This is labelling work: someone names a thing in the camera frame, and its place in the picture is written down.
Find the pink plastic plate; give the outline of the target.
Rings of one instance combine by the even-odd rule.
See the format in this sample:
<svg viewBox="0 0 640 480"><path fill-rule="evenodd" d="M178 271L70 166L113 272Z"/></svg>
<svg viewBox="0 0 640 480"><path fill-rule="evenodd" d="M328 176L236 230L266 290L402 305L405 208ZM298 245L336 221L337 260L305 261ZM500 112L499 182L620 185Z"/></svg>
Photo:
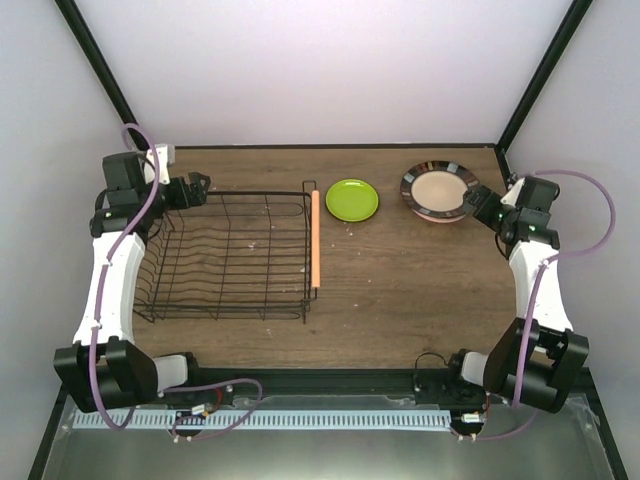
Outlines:
<svg viewBox="0 0 640 480"><path fill-rule="evenodd" d="M439 217L434 217L432 215L426 215L426 214L423 214L423 213L418 212L418 211L413 211L413 213L415 215L417 215L418 217L424 219L424 220L427 220L427 221L432 222L432 223L438 223L438 224L455 223L455 222L458 222L458 221L464 219L465 216L466 216L466 215L463 214L463 215L458 215L458 216L453 216L453 217L439 218Z"/></svg>

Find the lime green plate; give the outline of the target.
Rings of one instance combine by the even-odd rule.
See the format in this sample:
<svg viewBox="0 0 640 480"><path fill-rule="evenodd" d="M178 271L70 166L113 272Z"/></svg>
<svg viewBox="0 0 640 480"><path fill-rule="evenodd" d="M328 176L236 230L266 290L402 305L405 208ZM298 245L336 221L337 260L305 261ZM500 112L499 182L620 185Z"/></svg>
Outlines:
<svg viewBox="0 0 640 480"><path fill-rule="evenodd" d="M329 187L325 205L338 220L358 223L371 218L378 210L379 195L369 183L359 179L339 180Z"/></svg>

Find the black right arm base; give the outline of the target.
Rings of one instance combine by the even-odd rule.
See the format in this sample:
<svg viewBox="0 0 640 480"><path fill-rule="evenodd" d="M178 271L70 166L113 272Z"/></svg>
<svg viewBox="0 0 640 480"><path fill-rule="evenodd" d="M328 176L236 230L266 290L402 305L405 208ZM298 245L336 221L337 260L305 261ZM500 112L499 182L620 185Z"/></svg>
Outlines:
<svg viewBox="0 0 640 480"><path fill-rule="evenodd" d="M489 419L491 394L461 376L462 349L446 358L425 351L414 360L412 382L415 402L433 404L450 412L449 430L458 441L480 440Z"/></svg>

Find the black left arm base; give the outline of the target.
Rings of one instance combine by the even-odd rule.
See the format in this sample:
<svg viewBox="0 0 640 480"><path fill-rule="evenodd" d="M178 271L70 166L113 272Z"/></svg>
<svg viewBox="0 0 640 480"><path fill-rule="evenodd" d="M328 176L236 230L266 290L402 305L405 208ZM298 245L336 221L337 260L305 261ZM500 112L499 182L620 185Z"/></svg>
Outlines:
<svg viewBox="0 0 640 480"><path fill-rule="evenodd" d="M160 391L169 403L177 409L175 423L178 428L185 425L205 425L220 411L227 400L233 398L235 385L229 382L168 387Z"/></svg>

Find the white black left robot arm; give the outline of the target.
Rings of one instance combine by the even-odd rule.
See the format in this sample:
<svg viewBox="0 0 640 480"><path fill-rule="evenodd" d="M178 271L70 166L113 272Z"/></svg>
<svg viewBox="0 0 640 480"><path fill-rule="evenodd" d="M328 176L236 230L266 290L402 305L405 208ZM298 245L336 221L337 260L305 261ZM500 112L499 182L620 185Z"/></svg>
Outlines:
<svg viewBox="0 0 640 480"><path fill-rule="evenodd" d="M105 189L90 220L93 271L85 311L72 343L54 354L53 367L84 413L136 407L167 390L196 402L204 379L190 352L153 358L136 346L134 297L151 229L173 210L205 204L210 179L197 172L172 177L175 148L159 144L102 161Z"/></svg>

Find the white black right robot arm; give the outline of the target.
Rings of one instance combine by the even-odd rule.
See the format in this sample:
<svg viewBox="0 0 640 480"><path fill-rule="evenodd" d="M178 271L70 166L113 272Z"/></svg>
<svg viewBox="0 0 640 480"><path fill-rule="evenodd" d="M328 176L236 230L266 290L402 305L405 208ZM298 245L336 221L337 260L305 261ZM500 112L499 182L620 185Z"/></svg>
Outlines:
<svg viewBox="0 0 640 480"><path fill-rule="evenodd" d="M516 317L489 354L462 349L444 378L458 403L485 391L549 413L564 405L583 367L589 341L575 333L564 308L557 273L560 241L549 228L557 184L533 176L500 195L470 188L464 207L505 246L516 293Z"/></svg>

